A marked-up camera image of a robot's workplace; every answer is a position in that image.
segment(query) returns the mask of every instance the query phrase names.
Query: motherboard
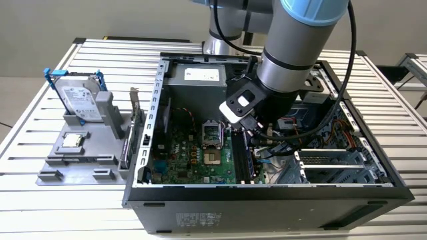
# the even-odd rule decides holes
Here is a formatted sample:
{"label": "motherboard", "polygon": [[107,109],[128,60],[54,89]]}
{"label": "motherboard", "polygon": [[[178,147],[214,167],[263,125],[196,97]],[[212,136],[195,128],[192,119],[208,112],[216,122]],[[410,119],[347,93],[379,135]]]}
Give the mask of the motherboard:
{"label": "motherboard", "polygon": [[[219,125],[220,139],[215,135],[210,123],[206,127],[204,138],[216,139],[223,144],[220,147],[206,147],[207,141],[203,141],[203,135],[194,132],[187,134],[179,127],[172,128],[172,138],[170,153],[154,162],[152,183],[164,185],[195,185],[215,184],[232,185],[240,184],[236,177],[239,164],[235,163],[234,142],[231,129],[224,129]],[[254,182],[264,184],[264,173],[262,165],[256,168]]]}

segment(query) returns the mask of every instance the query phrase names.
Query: label sticker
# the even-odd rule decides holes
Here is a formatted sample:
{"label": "label sticker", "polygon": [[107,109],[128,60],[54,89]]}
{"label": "label sticker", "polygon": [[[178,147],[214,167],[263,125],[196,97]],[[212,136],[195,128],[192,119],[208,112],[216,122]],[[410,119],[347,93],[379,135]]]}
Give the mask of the label sticker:
{"label": "label sticker", "polygon": [[178,226],[188,227],[218,227],[223,214],[218,212],[207,213],[176,213]]}
{"label": "label sticker", "polygon": [[220,81],[219,69],[187,68],[184,74],[184,80],[188,81]]}
{"label": "label sticker", "polygon": [[92,93],[88,89],[84,87],[64,86],[62,91],[79,118],[88,122],[103,120]]}

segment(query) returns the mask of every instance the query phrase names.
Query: open computer tower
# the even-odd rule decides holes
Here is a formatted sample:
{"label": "open computer tower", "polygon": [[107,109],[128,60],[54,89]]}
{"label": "open computer tower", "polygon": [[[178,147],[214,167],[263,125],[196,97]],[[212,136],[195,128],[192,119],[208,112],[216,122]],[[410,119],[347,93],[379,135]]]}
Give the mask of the open computer tower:
{"label": "open computer tower", "polygon": [[[123,200],[150,234],[350,230],[414,199],[347,93],[310,144],[268,157],[270,143],[219,110],[244,71],[255,77],[254,59],[160,56]],[[342,82],[326,61],[307,86],[270,134],[312,129],[328,114]]]}

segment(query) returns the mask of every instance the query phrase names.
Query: floor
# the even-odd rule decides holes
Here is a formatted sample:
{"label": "floor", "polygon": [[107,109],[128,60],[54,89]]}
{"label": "floor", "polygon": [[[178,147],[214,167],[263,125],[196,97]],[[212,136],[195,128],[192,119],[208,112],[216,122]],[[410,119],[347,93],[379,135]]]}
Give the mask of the floor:
{"label": "floor", "polygon": [[[44,78],[0,77],[0,122],[14,126],[32,102]],[[0,125],[0,143],[11,128]]]}

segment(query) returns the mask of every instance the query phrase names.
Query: metal table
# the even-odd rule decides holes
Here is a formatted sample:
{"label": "metal table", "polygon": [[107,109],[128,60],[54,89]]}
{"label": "metal table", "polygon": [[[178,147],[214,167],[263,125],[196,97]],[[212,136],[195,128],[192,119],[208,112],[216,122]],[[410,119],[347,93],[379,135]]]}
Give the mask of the metal table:
{"label": "metal table", "polygon": [[[150,104],[160,52],[196,54],[202,53],[202,45],[87,40],[71,46],[56,69],[90,73],[100,69],[114,92],[115,105],[122,111],[130,111],[131,87],[143,91],[139,94],[143,108]],[[348,51],[326,50],[320,56],[330,62],[340,80],[348,58]],[[350,232],[322,231],[298,236],[296,232],[192,234],[175,235],[175,238],[427,239],[427,124],[370,58],[360,53],[347,90],[413,189],[415,201]],[[0,238],[156,239],[159,236],[144,232],[134,211],[122,208],[124,185],[36,185],[44,158],[64,124],[63,113],[62,102],[46,84],[0,145],[0,233],[12,233]]]}
{"label": "metal table", "polygon": [[403,91],[426,91],[427,87],[427,55],[407,53],[401,61],[398,67],[406,67],[413,73],[421,83],[407,83],[403,87]]}

